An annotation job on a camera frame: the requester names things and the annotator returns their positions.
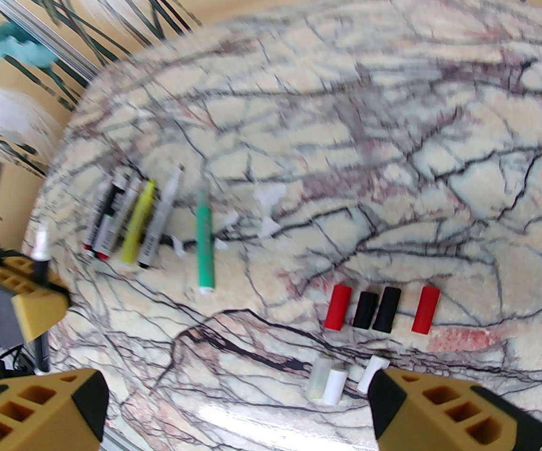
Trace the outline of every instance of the yellow marker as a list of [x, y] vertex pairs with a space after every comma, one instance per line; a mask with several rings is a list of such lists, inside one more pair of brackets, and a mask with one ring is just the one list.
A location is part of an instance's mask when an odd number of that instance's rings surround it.
[[133, 216], [131, 216], [131, 221], [129, 221], [125, 242], [123, 242], [122, 249], [120, 250], [120, 258], [123, 262], [127, 262], [127, 264], [133, 264], [137, 257], [139, 238], [141, 237], [146, 219], [154, 202], [155, 189], [156, 182], [149, 179], [139, 196]]

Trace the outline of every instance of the green marker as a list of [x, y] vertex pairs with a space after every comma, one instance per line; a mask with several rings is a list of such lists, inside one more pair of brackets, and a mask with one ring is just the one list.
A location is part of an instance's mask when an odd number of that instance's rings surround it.
[[200, 293], [214, 291], [214, 255], [212, 241], [212, 213], [208, 183], [204, 183], [196, 195], [197, 263], [200, 275]]

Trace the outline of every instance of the cable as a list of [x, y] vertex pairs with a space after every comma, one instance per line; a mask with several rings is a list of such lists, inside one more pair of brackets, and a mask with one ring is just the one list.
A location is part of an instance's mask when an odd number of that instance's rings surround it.
[[17, 361], [18, 361], [18, 358], [20, 356], [22, 356], [24, 358], [24, 361], [26, 361], [26, 363], [28, 364], [28, 370], [31, 372], [31, 374], [35, 374], [35, 364], [31, 361], [31, 359], [22, 352], [22, 347], [18, 350], [18, 352], [16, 353], [16, 356], [14, 356], [14, 360], [12, 361], [12, 369], [16, 370], [16, 371], [23, 371], [25, 372], [26, 369], [22, 369], [20, 367], [16, 367], [16, 364], [17, 364]]
[[6, 352], [4, 352], [4, 354], [0, 356], [0, 359], [3, 359], [4, 357], [9, 356], [12, 352], [15, 352], [17, 354], [18, 352], [22, 350], [23, 347], [24, 347], [24, 344], [20, 344], [19, 346], [8, 349]]

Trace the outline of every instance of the white cylinder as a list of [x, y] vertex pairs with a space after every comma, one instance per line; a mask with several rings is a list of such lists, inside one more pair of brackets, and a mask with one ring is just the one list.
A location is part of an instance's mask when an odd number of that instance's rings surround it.
[[390, 361], [387, 359], [379, 356], [371, 356], [367, 369], [365, 369], [365, 372], [363, 372], [363, 377], [361, 377], [359, 385], [356, 387], [359, 392], [367, 394], [371, 380], [376, 372], [378, 372], [380, 369], [386, 369], [389, 365]]
[[319, 399], [323, 396], [329, 371], [331, 371], [331, 359], [319, 356], [314, 360], [312, 370], [310, 370], [308, 386], [306, 387], [306, 397], [308, 399]]
[[348, 371], [346, 369], [336, 369], [335, 367], [331, 368], [331, 371], [329, 371], [329, 376], [327, 377], [325, 392], [323, 393], [323, 404], [336, 406], [340, 402], [347, 378]]

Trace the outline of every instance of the black cylinder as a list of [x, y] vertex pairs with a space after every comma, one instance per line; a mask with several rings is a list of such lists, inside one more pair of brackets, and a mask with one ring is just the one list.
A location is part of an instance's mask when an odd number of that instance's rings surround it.
[[376, 312], [377, 302], [379, 300], [378, 294], [366, 290], [361, 292], [359, 298], [359, 304], [356, 307], [356, 314], [354, 315], [353, 327], [359, 329], [369, 329], [373, 314]]
[[377, 311], [376, 321], [373, 323], [375, 331], [391, 333], [394, 316], [398, 309], [401, 290], [399, 288], [385, 288], [380, 302], [380, 309]]
[[33, 260], [31, 280], [39, 286], [49, 283], [49, 260]]

